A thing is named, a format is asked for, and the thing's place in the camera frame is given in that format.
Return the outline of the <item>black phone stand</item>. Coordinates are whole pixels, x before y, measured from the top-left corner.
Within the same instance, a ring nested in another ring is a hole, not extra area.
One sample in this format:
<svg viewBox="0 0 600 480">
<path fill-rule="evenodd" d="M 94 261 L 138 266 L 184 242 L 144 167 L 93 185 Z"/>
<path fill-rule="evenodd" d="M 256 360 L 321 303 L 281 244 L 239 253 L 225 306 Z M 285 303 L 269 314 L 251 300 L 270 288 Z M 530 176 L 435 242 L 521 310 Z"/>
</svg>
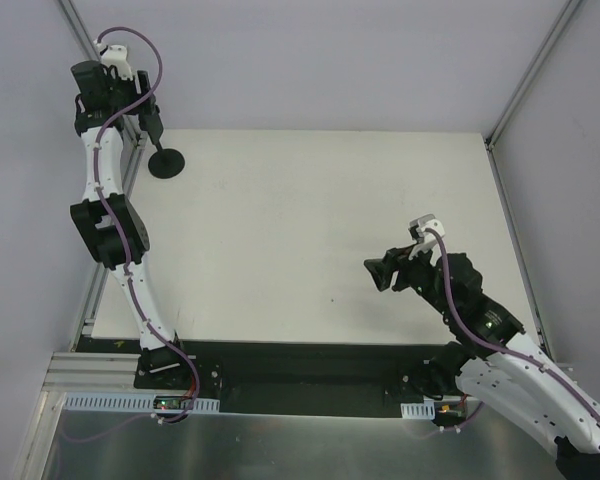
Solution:
<svg viewBox="0 0 600 480">
<path fill-rule="evenodd" d="M 185 167 L 185 158 L 180 151 L 173 148 L 165 148 L 161 142 L 153 137 L 150 138 L 155 152 L 148 161 L 149 173 L 162 180 L 167 180 L 179 175 Z"/>
</svg>

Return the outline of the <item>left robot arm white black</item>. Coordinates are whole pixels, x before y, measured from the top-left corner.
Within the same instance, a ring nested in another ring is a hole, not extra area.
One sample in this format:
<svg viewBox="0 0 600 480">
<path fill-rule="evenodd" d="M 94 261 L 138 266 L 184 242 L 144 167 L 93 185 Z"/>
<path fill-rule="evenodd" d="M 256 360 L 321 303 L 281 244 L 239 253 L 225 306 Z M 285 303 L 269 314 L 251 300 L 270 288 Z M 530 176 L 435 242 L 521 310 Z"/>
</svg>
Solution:
<svg viewBox="0 0 600 480">
<path fill-rule="evenodd" d="M 126 73 L 87 60 L 72 66 L 71 73 L 79 89 L 74 127 L 87 167 L 85 191 L 71 206 L 71 219 L 92 258 L 111 272 L 129 304 L 139 332 L 139 371 L 157 375 L 168 388 L 182 388 L 192 367 L 181 357 L 175 329 L 160 314 L 149 278 L 149 235 L 122 185 L 125 116 L 137 117 L 158 159 L 167 164 L 167 174 L 179 173 L 184 159 L 161 146 L 164 127 L 147 72 Z"/>
</svg>

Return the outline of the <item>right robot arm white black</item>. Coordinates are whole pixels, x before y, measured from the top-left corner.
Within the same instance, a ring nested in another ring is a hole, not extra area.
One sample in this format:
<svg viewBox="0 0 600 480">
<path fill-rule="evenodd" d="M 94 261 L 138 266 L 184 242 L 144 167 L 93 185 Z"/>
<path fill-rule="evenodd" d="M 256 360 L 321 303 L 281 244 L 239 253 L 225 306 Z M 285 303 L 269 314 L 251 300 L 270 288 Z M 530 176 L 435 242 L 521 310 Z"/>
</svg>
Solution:
<svg viewBox="0 0 600 480">
<path fill-rule="evenodd" d="M 483 277 L 465 254 L 431 257 L 404 247 L 364 262 L 378 290 L 412 289 L 455 338 L 410 374 L 412 386 L 431 398 L 474 397 L 540 444 L 564 478 L 600 479 L 600 403 L 483 292 Z"/>
</svg>

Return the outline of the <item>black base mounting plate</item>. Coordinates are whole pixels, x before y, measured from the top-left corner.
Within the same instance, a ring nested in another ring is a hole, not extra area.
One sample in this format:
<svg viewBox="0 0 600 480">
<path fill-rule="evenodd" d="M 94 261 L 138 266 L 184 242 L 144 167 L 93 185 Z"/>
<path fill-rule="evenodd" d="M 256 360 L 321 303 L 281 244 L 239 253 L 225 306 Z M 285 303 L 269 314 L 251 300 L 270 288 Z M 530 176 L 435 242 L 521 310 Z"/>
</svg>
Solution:
<svg viewBox="0 0 600 480">
<path fill-rule="evenodd" d="M 223 413 L 397 418 L 403 404 L 457 396 L 458 344 L 356 345 L 187 341 L 185 363 L 163 350 L 161 370 L 138 360 L 137 389 L 191 385 Z"/>
</svg>

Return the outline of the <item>right aluminium frame post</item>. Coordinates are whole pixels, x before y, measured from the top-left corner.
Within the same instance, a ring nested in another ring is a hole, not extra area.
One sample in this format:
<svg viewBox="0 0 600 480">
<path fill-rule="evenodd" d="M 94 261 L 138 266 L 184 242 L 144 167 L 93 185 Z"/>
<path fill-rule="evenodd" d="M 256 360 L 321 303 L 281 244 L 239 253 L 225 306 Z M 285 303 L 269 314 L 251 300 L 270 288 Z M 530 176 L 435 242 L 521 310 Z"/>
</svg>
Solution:
<svg viewBox="0 0 600 480">
<path fill-rule="evenodd" d="M 550 56 L 585 4 L 586 1 L 584 0 L 568 0 L 565 1 L 560 8 L 558 15 L 532 56 L 531 61 L 524 70 L 520 80 L 517 82 L 513 93 L 506 102 L 501 114 L 498 116 L 488 134 L 484 137 L 484 144 L 488 151 L 494 149 L 499 139 L 504 134 L 515 113 L 531 91 L 534 82 L 539 78 Z"/>
</svg>

